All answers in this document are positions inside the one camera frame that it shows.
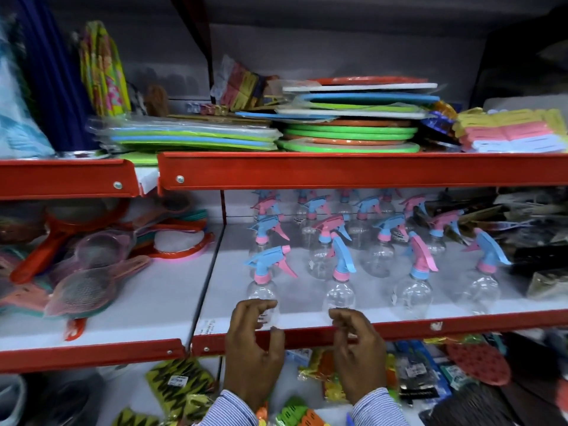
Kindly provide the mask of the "pile of colourful small packets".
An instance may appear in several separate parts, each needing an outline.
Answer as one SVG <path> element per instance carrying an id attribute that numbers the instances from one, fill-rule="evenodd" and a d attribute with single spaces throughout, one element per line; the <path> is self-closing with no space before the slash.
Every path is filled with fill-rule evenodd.
<path id="1" fill-rule="evenodd" d="M 190 101 L 186 104 L 186 112 L 225 116 L 274 106 L 277 104 L 277 96 L 270 83 L 278 80 L 279 75 L 260 75 L 231 56 L 224 55 L 209 92 L 211 102 Z"/>

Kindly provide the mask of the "pile of dark wrapped packets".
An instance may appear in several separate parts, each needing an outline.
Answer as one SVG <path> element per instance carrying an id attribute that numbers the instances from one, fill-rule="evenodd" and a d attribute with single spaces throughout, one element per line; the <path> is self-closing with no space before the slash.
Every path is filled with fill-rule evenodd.
<path id="1" fill-rule="evenodd" d="M 495 277 L 501 268 L 529 281 L 528 299 L 568 299 L 568 187 L 515 190 L 465 199 L 443 193 L 419 212 L 429 228 L 432 255 L 445 250 L 444 238 L 480 250 L 474 269 L 455 283 L 461 303 L 478 303 L 480 312 L 501 295 Z"/>

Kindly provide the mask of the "yellow black zigzag packet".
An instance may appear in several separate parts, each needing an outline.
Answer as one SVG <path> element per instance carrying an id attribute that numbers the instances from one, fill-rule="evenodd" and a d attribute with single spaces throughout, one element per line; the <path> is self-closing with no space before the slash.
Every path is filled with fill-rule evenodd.
<path id="1" fill-rule="evenodd" d="M 146 373 L 146 382 L 167 420 L 200 422 L 214 402 L 217 381 L 195 358 L 164 361 Z"/>
<path id="2" fill-rule="evenodd" d="M 138 413 L 127 407 L 119 412 L 111 426 L 160 426 L 160 423 L 156 416 Z"/>

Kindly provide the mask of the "person's left hand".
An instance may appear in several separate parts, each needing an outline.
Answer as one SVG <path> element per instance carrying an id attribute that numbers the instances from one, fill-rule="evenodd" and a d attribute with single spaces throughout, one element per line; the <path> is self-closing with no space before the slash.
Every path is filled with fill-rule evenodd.
<path id="1" fill-rule="evenodd" d="M 256 340 L 256 330 L 262 327 L 259 317 L 277 304 L 263 299 L 238 302 L 225 337 L 224 389 L 237 395 L 254 413 L 266 401 L 284 364 L 268 364 L 267 350 Z"/>

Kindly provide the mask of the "blue carded packets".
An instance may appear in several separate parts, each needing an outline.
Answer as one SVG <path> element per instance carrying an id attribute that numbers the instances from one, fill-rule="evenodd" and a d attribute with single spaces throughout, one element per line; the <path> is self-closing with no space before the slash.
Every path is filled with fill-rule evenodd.
<path id="1" fill-rule="evenodd" d="M 451 396 L 451 388 L 424 342 L 402 340 L 394 347 L 398 394 L 404 404 L 431 408 Z"/>

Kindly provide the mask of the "stack of coloured round discs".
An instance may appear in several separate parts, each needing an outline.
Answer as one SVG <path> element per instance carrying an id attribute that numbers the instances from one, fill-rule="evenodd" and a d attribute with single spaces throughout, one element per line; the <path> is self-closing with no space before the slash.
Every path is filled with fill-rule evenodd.
<path id="1" fill-rule="evenodd" d="M 261 94 L 238 96 L 238 116 L 267 120 L 277 145 L 307 153 L 416 154 L 419 126 L 433 118 L 438 84 L 408 76 L 269 78 Z"/>

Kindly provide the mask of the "person's right hand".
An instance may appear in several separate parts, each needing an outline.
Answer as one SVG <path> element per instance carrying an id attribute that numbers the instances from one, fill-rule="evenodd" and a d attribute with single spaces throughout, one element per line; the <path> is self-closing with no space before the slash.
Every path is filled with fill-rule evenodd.
<path id="1" fill-rule="evenodd" d="M 335 370 L 347 400 L 355 405 L 367 393 L 387 386 L 386 344 L 372 323 L 359 311 L 332 308 L 329 317 L 334 328 L 347 327 L 349 331 L 349 366 L 335 365 Z"/>

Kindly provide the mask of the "rows of clear spray bottles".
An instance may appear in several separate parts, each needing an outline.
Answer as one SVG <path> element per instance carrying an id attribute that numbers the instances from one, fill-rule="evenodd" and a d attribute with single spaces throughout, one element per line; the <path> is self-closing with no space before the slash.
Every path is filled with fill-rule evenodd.
<path id="1" fill-rule="evenodd" d="M 277 286 L 274 282 L 275 269 L 296 278 L 296 272 L 288 265 L 286 255 L 290 245 L 269 247 L 267 232 L 274 230 L 283 239 L 289 240 L 280 227 L 279 196 L 268 190 L 257 191 L 259 201 L 253 207 L 258 213 L 256 223 L 251 227 L 256 233 L 256 249 L 252 249 L 245 262 L 252 269 L 252 282 L 246 291 L 247 299 L 277 301 Z M 317 210 L 322 208 L 330 214 L 327 196 L 307 198 L 307 191 L 299 192 L 298 204 L 306 211 L 302 220 L 302 234 L 310 238 L 317 234 L 317 240 L 310 243 L 309 274 L 325 280 L 328 290 L 324 296 L 323 309 L 353 308 L 356 294 L 351 284 L 351 275 L 357 272 L 351 250 L 359 251 L 360 267 L 369 276 L 379 279 L 391 275 L 396 261 L 393 241 L 403 241 L 411 255 L 408 274 L 399 279 L 393 288 L 391 304 L 396 313 L 405 320 L 421 320 L 427 315 L 433 301 L 433 287 L 430 273 L 438 272 L 437 260 L 446 250 L 444 230 L 451 226 L 460 236 L 459 218 L 463 209 L 453 209 L 428 218 L 424 208 L 424 197 L 412 196 L 402 201 L 404 212 L 391 214 L 373 225 L 378 229 L 374 242 L 367 223 L 370 212 L 385 214 L 381 205 L 382 196 L 370 196 L 360 200 L 358 212 L 353 221 L 350 214 L 331 214 L 325 220 L 317 220 Z"/>

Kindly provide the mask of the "pile of plastic mesh strainers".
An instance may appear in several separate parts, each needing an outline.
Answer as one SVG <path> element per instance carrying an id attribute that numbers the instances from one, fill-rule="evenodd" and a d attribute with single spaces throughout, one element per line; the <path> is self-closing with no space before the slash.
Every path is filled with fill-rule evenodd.
<path id="1" fill-rule="evenodd" d="M 0 216 L 0 314 L 66 322 L 75 341 L 114 303 L 125 281 L 154 261 L 197 258 L 215 240 L 191 196 L 55 199 L 39 221 Z"/>

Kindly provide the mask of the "green orange packet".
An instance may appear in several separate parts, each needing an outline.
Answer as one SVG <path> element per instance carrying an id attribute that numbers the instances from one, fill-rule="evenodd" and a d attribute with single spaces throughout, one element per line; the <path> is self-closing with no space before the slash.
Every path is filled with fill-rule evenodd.
<path id="1" fill-rule="evenodd" d="M 271 426 L 330 426 L 309 408 L 304 399 L 291 396 L 275 416 Z"/>

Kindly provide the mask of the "dark blue hanging items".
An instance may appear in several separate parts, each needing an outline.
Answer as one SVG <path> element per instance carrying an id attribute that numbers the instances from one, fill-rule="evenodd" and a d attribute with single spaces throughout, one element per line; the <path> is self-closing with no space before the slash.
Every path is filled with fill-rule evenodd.
<path id="1" fill-rule="evenodd" d="M 99 151 L 86 128 L 94 109 L 51 10 L 44 0 L 13 0 L 13 4 L 41 125 L 53 149 L 60 154 Z"/>

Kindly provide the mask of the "brown fuzzy item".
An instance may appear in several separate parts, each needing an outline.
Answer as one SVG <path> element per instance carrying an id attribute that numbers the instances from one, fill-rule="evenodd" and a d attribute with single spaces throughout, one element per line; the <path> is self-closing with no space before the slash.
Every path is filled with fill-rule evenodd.
<path id="1" fill-rule="evenodd" d="M 151 84 L 147 87 L 144 104 L 148 116 L 160 118 L 169 116 L 168 95 L 161 85 Z"/>

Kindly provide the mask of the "light blue plastic bag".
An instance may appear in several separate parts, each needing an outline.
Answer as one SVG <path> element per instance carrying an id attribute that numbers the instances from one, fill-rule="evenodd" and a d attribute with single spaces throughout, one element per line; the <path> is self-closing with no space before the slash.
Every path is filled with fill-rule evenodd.
<path id="1" fill-rule="evenodd" d="M 55 151 L 28 109 L 23 83 L 0 18 L 0 160 L 52 158 Z"/>

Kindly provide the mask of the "yellow orange wrapped packets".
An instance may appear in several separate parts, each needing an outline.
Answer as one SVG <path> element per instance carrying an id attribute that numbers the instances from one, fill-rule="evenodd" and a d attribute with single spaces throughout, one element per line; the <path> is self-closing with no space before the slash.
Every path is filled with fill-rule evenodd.
<path id="1" fill-rule="evenodd" d="M 297 370 L 300 380 L 310 379 L 320 383 L 326 401 L 331 403 L 348 402 L 335 370 L 331 349 L 317 348 L 311 350 L 307 366 L 298 365 Z M 388 393 L 396 403 L 400 404 L 399 383 L 395 372 L 395 356 L 393 353 L 387 353 L 386 377 Z"/>

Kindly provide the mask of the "pile of pink yellow cloths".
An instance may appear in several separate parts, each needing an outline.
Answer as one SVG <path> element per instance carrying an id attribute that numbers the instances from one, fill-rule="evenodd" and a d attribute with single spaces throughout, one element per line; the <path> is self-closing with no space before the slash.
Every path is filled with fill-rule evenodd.
<path id="1" fill-rule="evenodd" d="M 558 109 L 474 108 L 457 115 L 452 131 L 466 153 L 568 153 L 568 126 Z"/>

